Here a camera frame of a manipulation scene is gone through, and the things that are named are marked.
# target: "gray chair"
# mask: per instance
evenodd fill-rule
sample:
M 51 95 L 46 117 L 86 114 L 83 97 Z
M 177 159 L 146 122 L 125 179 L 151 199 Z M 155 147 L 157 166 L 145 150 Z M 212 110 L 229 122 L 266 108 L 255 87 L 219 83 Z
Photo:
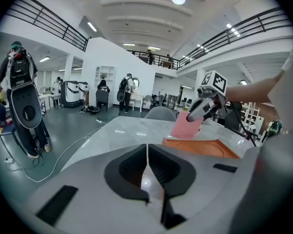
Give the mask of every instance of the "gray chair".
M 96 92 L 97 102 L 104 103 L 106 105 L 106 112 L 108 108 L 108 92 L 106 90 L 98 90 Z
M 143 100 L 146 100 L 146 101 L 153 101 L 153 98 L 152 98 L 152 96 L 145 96 L 144 98 L 143 98 Z
M 150 110 L 150 112 L 148 112 L 145 119 L 176 121 L 176 116 L 173 111 L 167 107 L 154 107 Z

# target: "gray floor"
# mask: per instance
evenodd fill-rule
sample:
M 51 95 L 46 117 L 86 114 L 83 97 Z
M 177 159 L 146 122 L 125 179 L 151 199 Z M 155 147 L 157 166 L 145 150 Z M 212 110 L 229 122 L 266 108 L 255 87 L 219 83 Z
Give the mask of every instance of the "gray floor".
M 82 107 L 76 108 L 57 108 L 47 111 L 43 120 L 51 136 L 52 151 L 49 153 L 44 152 L 43 160 L 40 158 L 40 163 L 37 167 L 32 168 L 32 159 L 29 159 L 15 143 L 12 136 L 4 137 L 7 148 L 12 154 L 13 158 L 24 168 L 28 176 L 34 180 L 41 180 L 48 176 L 55 165 L 56 160 L 63 153 L 63 151 L 73 144 L 76 140 L 84 137 L 90 132 L 102 127 L 96 119 L 99 117 L 103 122 L 108 123 L 113 117 L 118 115 L 118 107 L 114 106 L 105 112 L 103 108 L 96 115 L 90 113 L 79 113 Z M 128 117 L 144 117 L 146 111 L 140 113 L 139 109 L 132 111 L 131 109 L 127 114 L 121 113 L 122 116 Z M 85 142 L 81 140 L 72 146 L 62 156 L 52 176 L 56 175 L 66 162 L 72 157 L 77 149 Z M 27 198 L 44 182 L 52 178 L 52 176 L 43 182 L 36 183 L 28 179 L 23 171 L 11 172 L 8 170 L 7 165 L 4 163 L 8 153 L 0 141 L 0 189 L 6 197 L 11 197 L 19 202 L 25 202 Z

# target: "orange tray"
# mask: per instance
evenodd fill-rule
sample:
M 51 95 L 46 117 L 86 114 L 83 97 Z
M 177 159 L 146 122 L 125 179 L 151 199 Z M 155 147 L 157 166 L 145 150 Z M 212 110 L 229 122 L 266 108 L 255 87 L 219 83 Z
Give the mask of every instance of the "orange tray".
M 163 145 L 179 151 L 187 151 L 206 156 L 240 158 L 220 140 L 181 140 L 164 138 Z

